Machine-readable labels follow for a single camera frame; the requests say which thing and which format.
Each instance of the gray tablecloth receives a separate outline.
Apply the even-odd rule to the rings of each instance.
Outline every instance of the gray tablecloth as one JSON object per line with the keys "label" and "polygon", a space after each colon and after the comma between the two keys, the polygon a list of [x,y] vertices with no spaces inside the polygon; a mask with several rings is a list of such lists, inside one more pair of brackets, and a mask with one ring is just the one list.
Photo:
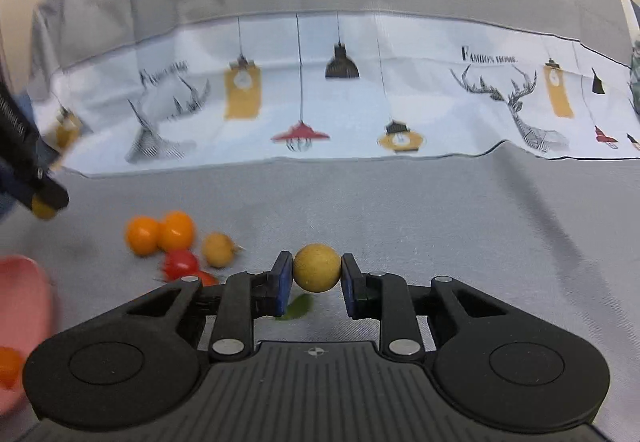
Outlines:
{"label": "gray tablecloth", "polygon": [[[17,209],[0,224],[0,254],[30,256],[48,271],[59,329],[159,285],[161,256],[133,257],[123,228],[133,214],[183,209],[201,236],[225,231],[246,248],[222,275],[267,269],[280,250],[323,242],[352,252],[363,271],[384,269],[415,284],[449,274],[571,330],[610,365],[597,425],[619,442],[640,436],[637,161],[547,161],[502,145],[479,158],[275,161],[60,179],[71,203],[55,220]],[[255,333],[375,340],[378,326],[350,321],[336,287],[315,296],[307,316],[259,319]],[[433,346],[426,329],[423,336]],[[0,440],[32,422],[28,409],[3,419]]]}

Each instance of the pink plate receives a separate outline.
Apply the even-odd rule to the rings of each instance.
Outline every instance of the pink plate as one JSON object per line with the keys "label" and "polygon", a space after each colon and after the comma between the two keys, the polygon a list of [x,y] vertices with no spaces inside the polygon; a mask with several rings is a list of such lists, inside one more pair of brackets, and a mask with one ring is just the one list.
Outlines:
{"label": "pink plate", "polygon": [[[24,359],[51,335],[52,294],[44,271],[28,257],[0,259],[0,346],[18,350]],[[24,397],[22,382],[0,388],[0,415]]]}

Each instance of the red cherry tomato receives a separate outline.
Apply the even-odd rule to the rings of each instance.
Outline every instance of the red cherry tomato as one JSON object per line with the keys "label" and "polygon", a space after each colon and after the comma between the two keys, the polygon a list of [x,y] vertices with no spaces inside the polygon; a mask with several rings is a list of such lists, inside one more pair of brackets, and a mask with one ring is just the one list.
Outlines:
{"label": "red cherry tomato", "polygon": [[196,276],[198,276],[202,280],[203,287],[210,287],[212,285],[218,284],[218,280],[214,278],[211,274],[208,274],[207,272],[200,271],[196,274]]}
{"label": "red cherry tomato", "polygon": [[164,256],[162,271],[166,281],[196,275],[200,270],[198,259],[188,250],[172,250]]}

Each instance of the yellow ball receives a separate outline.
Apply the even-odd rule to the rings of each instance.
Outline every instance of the yellow ball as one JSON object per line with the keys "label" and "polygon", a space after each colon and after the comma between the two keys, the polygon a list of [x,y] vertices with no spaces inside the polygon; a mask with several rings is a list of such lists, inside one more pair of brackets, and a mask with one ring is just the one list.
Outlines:
{"label": "yellow ball", "polygon": [[213,268],[225,268],[234,260],[236,245],[228,235],[212,232],[202,243],[202,255]]}
{"label": "yellow ball", "polygon": [[39,219],[48,220],[53,218],[57,211],[44,203],[37,195],[31,198],[31,212]]}
{"label": "yellow ball", "polygon": [[293,279],[308,292],[326,292],[340,281],[340,256],[328,245],[307,245],[293,260]]}
{"label": "yellow ball", "polygon": [[66,146],[68,146],[69,142],[71,142],[72,133],[73,132],[68,127],[60,124],[56,128],[56,145],[60,149],[64,149]]}

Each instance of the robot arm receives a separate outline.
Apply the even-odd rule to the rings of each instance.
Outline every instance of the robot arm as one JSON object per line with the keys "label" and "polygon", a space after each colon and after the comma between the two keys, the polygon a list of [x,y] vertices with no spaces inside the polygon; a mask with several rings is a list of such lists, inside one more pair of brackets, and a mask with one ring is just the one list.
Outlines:
{"label": "robot arm", "polygon": [[44,142],[30,116],[0,79],[0,195],[8,201],[18,200],[41,218],[50,218],[67,206],[69,197],[49,177],[38,155],[42,147]]}
{"label": "robot arm", "polygon": [[380,322],[377,347],[255,345],[254,319],[286,309],[287,251],[270,271],[185,276],[44,341],[22,377],[41,421],[21,442],[607,442],[591,423],[609,368],[584,339],[449,276],[407,285],[347,253],[340,280],[349,317]]}

